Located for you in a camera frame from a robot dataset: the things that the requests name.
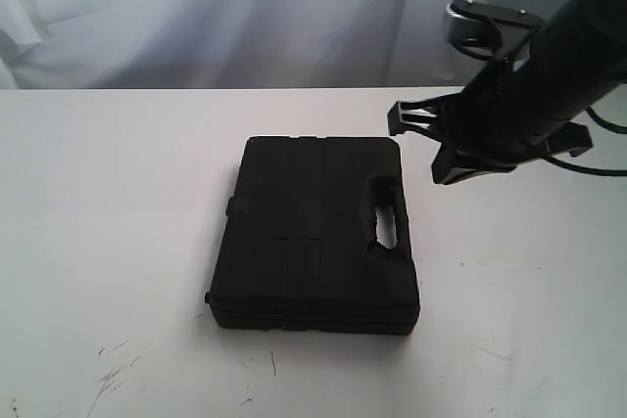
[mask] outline white table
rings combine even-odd
[[[383,136],[446,91],[0,93],[0,416],[624,416],[627,180],[439,187],[437,145],[401,136],[411,336],[227,331],[203,304],[249,136]],[[593,133],[580,162],[627,166]]]

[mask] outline white curtain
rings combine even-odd
[[[464,84],[478,65],[442,41],[450,1],[0,0],[0,86]]]

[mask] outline black carrying case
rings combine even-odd
[[[376,238],[391,207],[397,244]],[[419,313],[398,145],[252,137],[206,302],[228,328],[408,334]]]

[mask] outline white backdrop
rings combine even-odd
[[[441,39],[450,1],[0,0],[0,86],[462,84],[477,65]]]

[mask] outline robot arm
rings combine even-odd
[[[391,135],[441,143],[435,183],[593,147],[587,127],[570,121],[627,77],[627,0],[570,0],[548,23],[471,0],[454,1],[447,16],[447,41],[486,66],[458,94],[398,102],[388,114]]]

